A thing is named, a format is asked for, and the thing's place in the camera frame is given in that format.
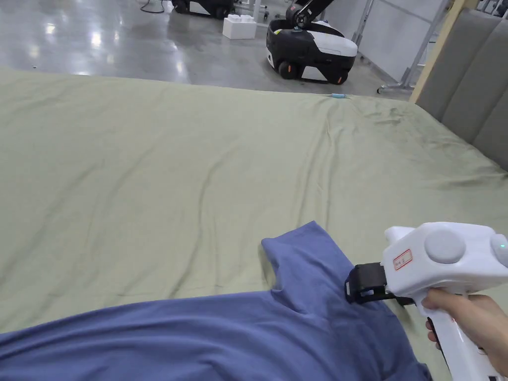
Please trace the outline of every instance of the bed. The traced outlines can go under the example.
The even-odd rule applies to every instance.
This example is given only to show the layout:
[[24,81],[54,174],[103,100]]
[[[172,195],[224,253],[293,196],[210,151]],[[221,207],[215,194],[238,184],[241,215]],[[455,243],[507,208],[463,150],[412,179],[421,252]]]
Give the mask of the bed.
[[[392,225],[508,233],[504,162],[425,104],[438,74],[420,107],[2,70],[0,332],[106,306],[269,289],[261,239],[311,220],[353,263],[379,261]],[[231,107],[247,103],[262,111]],[[490,294],[508,307],[503,290]],[[448,379],[423,318],[389,305],[418,359]]]

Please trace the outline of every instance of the gray upholstered headboard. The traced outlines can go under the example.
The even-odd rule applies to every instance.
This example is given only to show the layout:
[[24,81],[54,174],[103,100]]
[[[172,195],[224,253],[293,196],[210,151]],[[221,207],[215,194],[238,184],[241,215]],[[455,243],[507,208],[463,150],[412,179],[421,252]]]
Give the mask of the gray upholstered headboard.
[[508,170],[508,20],[464,9],[416,104]]

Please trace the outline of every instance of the blue t-shirt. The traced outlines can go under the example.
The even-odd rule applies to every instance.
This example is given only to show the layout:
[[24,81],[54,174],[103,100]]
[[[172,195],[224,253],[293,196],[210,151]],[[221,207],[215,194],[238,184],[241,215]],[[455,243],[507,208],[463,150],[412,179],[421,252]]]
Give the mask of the blue t-shirt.
[[352,265],[315,222],[262,245],[273,290],[111,307],[6,333],[0,379],[430,379],[384,304],[346,302]]

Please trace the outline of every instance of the t-shirt sleeve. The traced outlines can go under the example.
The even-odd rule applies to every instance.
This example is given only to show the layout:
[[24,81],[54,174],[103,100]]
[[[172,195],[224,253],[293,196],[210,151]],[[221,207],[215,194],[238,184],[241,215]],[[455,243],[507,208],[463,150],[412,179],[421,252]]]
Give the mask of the t-shirt sleeve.
[[[262,246],[276,275],[272,294],[277,301],[324,318],[334,315],[330,308],[355,308],[344,296],[344,281],[353,265],[316,222],[266,238]],[[368,310],[387,312],[383,307],[367,305]]]

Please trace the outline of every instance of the label sticker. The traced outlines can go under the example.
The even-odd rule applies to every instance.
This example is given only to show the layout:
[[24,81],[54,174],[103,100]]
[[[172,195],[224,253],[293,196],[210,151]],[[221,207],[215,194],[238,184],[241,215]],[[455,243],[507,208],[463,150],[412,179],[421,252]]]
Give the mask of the label sticker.
[[411,250],[407,249],[401,255],[393,260],[393,267],[395,267],[395,271],[400,270],[402,267],[407,265],[412,261]]

